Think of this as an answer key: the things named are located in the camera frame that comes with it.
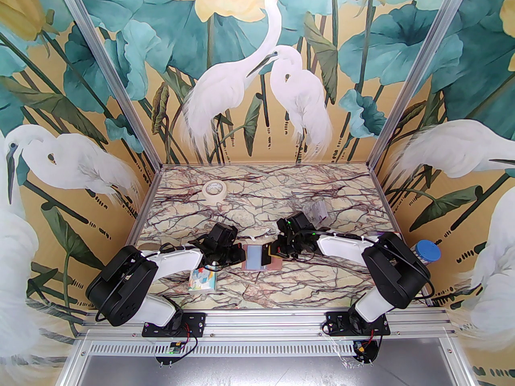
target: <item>black metal plate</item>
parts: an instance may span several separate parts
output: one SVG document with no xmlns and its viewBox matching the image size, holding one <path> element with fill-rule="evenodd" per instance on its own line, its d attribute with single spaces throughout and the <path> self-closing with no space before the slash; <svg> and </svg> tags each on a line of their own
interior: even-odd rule
<svg viewBox="0 0 515 386">
<path fill-rule="evenodd" d="M 332 311 L 325 313 L 327 325 L 323 328 L 330 336 L 360 336 L 357 335 L 352 329 L 349 322 L 349 313 L 347 310 Z M 383 314 L 375 322 L 370 323 L 370 329 L 374 330 L 374 336 L 389 336 L 390 327 L 386 320 L 386 316 Z M 369 336 L 368 333 L 361 333 L 363 336 Z"/>
<path fill-rule="evenodd" d="M 181 330 L 178 333 L 174 333 L 173 336 L 170 336 L 170 334 L 167 331 L 165 331 L 162 327 L 156 326 L 153 323 L 145 323 L 143 325 L 143 331 L 141 332 L 141 336 L 144 338 L 185 338 L 186 329 L 184 329 L 184 326 L 185 324 L 187 324 L 190 328 L 190 333 L 197 338 L 201 338 L 204 334 L 205 323 L 205 313 L 184 312 L 181 320 Z"/>
</svg>

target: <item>marble surface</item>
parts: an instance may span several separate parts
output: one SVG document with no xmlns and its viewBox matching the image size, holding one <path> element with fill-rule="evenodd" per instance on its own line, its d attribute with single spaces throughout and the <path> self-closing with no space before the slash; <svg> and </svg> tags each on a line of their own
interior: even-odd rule
<svg viewBox="0 0 515 386">
<path fill-rule="evenodd" d="M 204 200 L 201 190 L 209 180 L 226 183 L 222 203 Z M 315 200 L 328 208 L 321 226 L 359 234 L 393 230 L 364 164 L 180 166 L 164 172 L 137 245 L 184 244 L 216 222 L 236 226 L 239 242 L 266 243 L 278 233 L 279 218 Z M 186 273 L 160 280 L 151 292 L 170 296 L 185 309 L 339 307 L 373 285 L 367 270 L 349 261 L 313 254 L 301 259 L 306 263 L 283 261 L 276 271 L 226 268 L 211 294 L 189 294 Z"/>
</svg>

